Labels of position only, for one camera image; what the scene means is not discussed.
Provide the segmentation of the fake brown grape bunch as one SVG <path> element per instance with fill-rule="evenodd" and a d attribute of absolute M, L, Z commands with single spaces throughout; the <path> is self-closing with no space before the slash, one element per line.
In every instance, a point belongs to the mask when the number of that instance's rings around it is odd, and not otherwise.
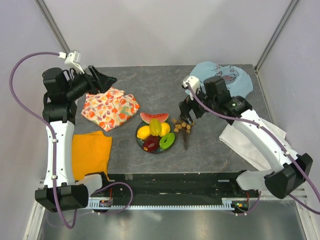
<path fill-rule="evenodd" d="M 172 123 L 174 125 L 173 131 L 181 134 L 183 147 L 187 151 L 190 145 L 192 127 L 195 125 L 195 122 L 193 121 L 192 123 L 187 123 L 183 120 L 177 120 L 174 118 Z"/>

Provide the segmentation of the fake yellow star fruit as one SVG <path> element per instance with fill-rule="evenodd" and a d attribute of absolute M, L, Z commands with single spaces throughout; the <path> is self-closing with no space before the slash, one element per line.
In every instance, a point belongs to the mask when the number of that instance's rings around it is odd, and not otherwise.
<path fill-rule="evenodd" d="M 162 132 L 162 125 L 156 118 L 152 118 L 149 123 L 149 131 L 152 136 L 159 136 Z"/>

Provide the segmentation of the fake watermelon slice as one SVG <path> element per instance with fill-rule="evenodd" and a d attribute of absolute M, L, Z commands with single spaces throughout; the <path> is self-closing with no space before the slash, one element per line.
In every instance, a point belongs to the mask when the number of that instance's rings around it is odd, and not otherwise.
<path fill-rule="evenodd" d="M 141 112 L 140 118 L 142 119 L 143 122 L 147 124 L 150 124 L 152 119 L 156 119 L 160 123 L 163 123 L 169 118 L 169 114 L 168 113 L 150 114 L 150 113 Z"/>

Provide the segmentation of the fake green kiwi slice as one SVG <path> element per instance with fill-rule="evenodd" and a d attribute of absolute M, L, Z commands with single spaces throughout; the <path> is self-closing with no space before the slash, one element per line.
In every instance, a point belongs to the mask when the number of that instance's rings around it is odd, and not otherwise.
<path fill-rule="evenodd" d="M 159 147 L 162 149 L 162 150 L 166 150 L 168 148 L 170 148 L 174 142 L 175 142 L 175 139 L 176 139 L 176 136 L 174 133 L 172 132 L 169 132 L 167 133 L 166 135 L 164 135 L 160 141 L 159 141 Z"/>

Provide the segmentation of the yellow fake lemon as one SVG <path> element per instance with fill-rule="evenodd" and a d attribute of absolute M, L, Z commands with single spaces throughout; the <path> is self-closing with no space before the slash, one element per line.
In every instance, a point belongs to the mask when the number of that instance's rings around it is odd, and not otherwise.
<path fill-rule="evenodd" d="M 151 135 L 149 125 L 140 127 L 136 133 L 136 137 L 140 140 L 146 140 Z"/>

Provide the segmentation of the fake red mango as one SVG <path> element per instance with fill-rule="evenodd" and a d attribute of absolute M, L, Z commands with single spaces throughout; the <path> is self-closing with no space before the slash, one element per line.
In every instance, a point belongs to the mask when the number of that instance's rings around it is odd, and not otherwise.
<path fill-rule="evenodd" d="M 144 140 L 142 148 L 144 151 L 153 153 L 160 147 L 160 138 L 158 136 L 150 135 Z"/>

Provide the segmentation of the light blue plastic bag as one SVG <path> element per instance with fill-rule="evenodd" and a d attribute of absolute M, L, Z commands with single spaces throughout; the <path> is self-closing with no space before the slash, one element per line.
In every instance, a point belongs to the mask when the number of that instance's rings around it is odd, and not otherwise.
<path fill-rule="evenodd" d="M 221 66 L 211 61 L 205 61 L 198 63 L 189 76 L 199 79 L 199 85 L 204 93 L 206 93 L 204 80 L 215 76 L 224 79 L 232 97 L 246 98 L 253 91 L 251 77 L 242 68 L 234 65 Z"/>

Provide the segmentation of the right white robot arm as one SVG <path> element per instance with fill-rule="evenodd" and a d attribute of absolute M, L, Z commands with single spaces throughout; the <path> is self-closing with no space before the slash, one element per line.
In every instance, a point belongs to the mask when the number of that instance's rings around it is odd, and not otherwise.
<path fill-rule="evenodd" d="M 187 76 L 182 88 L 189 91 L 189 96 L 179 103 L 182 120 L 193 122 L 190 111 L 196 118 L 210 112 L 225 119 L 257 148 L 271 167 L 264 171 L 243 171 L 229 184 L 233 196 L 240 197 L 247 190 L 267 189 L 276 198 L 284 199 L 307 180 L 312 157 L 298 154 L 276 137 L 244 97 L 231 96 L 221 77 L 206 79 L 202 90 L 197 77 Z"/>

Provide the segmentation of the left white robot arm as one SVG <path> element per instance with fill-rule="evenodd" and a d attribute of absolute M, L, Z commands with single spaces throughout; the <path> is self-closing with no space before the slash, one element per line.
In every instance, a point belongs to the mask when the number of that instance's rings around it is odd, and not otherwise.
<path fill-rule="evenodd" d="M 53 67 L 42 73 L 46 88 L 42 117 L 46 124 L 48 157 L 43 188 L 36 190 L 34 196 L 51 213 L 84 209 L 92 194 L 104 197 L 110 191 L 103 171 L 86 173 L 78 181 L 72 170 L 76 100 L 87 93 L 106 93 L 117 82 L 117 78 L 99 72 L 93 65 L 88 69 L 90 73 L 77 73 L 74 68 Z"/>

